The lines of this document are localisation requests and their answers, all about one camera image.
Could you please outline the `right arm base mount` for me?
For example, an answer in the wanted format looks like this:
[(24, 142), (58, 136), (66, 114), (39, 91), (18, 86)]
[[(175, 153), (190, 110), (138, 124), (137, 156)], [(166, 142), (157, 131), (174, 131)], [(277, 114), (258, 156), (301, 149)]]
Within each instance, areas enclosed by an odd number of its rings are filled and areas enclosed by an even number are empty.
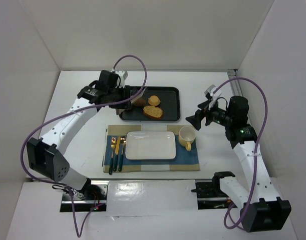
[(196, 180), (195, 189), (191, 190), (196, 194), (199, 210), (227, 209), (232, 203), (231, 199), (224, 193), (215, 191), (211, 180)]

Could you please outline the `brown croissant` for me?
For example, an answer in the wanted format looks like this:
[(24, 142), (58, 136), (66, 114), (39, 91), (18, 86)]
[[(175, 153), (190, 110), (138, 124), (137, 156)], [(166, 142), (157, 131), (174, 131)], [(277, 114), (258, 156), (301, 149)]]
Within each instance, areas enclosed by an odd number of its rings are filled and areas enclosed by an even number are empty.
[(143, 97), (138, 98), (133, 102), (133, 106), (144, 107), (146, 105), (146, 100)]

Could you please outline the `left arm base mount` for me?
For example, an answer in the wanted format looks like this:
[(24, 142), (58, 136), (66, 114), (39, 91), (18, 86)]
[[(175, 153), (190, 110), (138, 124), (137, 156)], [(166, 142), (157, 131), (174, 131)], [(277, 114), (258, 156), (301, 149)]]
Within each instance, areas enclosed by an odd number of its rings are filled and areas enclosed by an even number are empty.
[[(108, 182), (107, 181), (94, 181), (97, 188), (92, 191), (88, 196), (84, 196), (75, 189), (72, 189), (73, 201), (76, 212), (88, 212), (94, 209), (95, 212), (105, 212), (107, 208), (107, 193), (108, 193)], [(54, 184), (52, 189), (62, 192), (62, 200), (60, 206), (60, 212), (71, 213), (72, 212), (72, 201), (69, 191), (61, 185)]]

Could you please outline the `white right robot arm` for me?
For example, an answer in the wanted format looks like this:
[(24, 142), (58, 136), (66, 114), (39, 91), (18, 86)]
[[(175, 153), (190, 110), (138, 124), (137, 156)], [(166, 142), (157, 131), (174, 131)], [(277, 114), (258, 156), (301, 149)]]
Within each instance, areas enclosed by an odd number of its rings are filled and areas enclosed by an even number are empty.
[(201, 129), (203, 119), (207, 126), (217, 123), (225, 128), (225, 136), (242, 165), (249, 189), (245, 189), (229, 171), (214, 174), (213, 189), (228, 196), (233, 206), (239, 209), (242, 219), (239, 225), (246, 232), (276, 231), (284, 226), (291, 205), (273, 186), (256, 144), (257, 134), (247, 122), (248, 110), (248, 100), (242, 96), (231, 97), (226, 109), (219, 108), (218, 103), (211, 104), (208, 99), (186, 120), (196, 130)]

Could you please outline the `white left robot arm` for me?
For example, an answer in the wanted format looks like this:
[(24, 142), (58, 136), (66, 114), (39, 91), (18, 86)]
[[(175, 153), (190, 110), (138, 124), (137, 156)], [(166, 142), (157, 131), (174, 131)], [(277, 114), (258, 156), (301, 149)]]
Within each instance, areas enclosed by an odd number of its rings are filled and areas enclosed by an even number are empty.
[(85, 125), (100, 110), (100, 104), (116, 103), (114, 109), (127, 109), (131, 103), (130, 86), (125, 85), (128, 77), (126, 71), (100, 72), (98, 80), (83, 87), (71, 106), (68, 116), (41, 138), (31, 138), (27, 143), (27, 153), (30, 169), (76, 190), (84, 197), (100, 193), (91, 180), (74, 170), (65, 159), (64, 153), (70, 142)]

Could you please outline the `metal kitchen tongs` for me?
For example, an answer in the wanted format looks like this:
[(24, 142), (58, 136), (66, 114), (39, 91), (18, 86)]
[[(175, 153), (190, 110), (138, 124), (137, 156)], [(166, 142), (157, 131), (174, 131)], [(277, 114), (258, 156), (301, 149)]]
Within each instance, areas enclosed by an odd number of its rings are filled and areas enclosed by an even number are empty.
[[(139, 86), (131, 86), (130, 96), (132, 97), (133, 95), (135, 95), (139, 91), (139, 89)], [(146, 89), (147, 87), (144, 87), (143, 90), (135, 98), (130, 100), (126, 109), (116, 109), (116, 115), (120, 115), (124, 111), (131, 110), (133, 108), (134, 103), (139, 99), (142, 99), (142, 96), (145, 93)]]

